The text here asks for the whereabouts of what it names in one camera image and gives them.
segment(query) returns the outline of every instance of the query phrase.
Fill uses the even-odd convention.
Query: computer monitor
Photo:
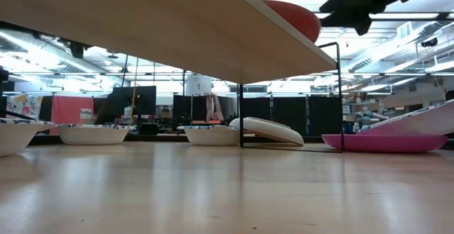
[[[132,105],[133,87],[113,88],[113,114],[120,117],[124,114],[124,109]],[[156,114],[156,86],[136,87],[135,88],[135,114],[155,115]]]

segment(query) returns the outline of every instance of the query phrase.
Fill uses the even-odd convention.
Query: white bowl
[[[183,126],[187,139],[193,145],[235,146],[240,142],[240,131],[225,126]]]
[[[0,157],[25,149],[39,131],[55,127],[54,123],[0,118]]]
[[[123,142],[129,127],[118,125],[62,124],[58,133],[67,145],[115,145]]]

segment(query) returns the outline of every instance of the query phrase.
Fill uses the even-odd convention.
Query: bowl rim
[[[132,126],[121,126],[117,124],[107,124],[107,125],[94,125],[94,124],[58,124],[58,128],[107,128],[107,129],[116,129],[123,130],[128,129],[132,130]]]
[[[32,125],[47,125],[50,127],[56,126],[53,122],[50,121],[34,121],[20,118],[0,118],[0,124],[32,124]]]

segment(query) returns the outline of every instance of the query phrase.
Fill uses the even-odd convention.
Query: red partition
[[[55,124],[83,124],[82,109],[90,109],[93,113],[93,98],[76,96],[54,96],[52,100],[52,122]]]

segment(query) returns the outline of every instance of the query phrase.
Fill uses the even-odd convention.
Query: plastic bowl
[[[54,123],[45,121],[0,118],[0,157],[22,151],[37,132],[53,127]]]
[[[225,126],[183,126],[187,139],[193,145],[235,146],[240,142],[240,131]]]
[[[57,129],[67,145],[115,145],[123,142],[130,128],[118,125],[62,124]]]
[[[341,149],[341,135],[322,135],[326,144]],[[348,152],[423,153],[440,149],[447,137],[440,135],[344,135]]]

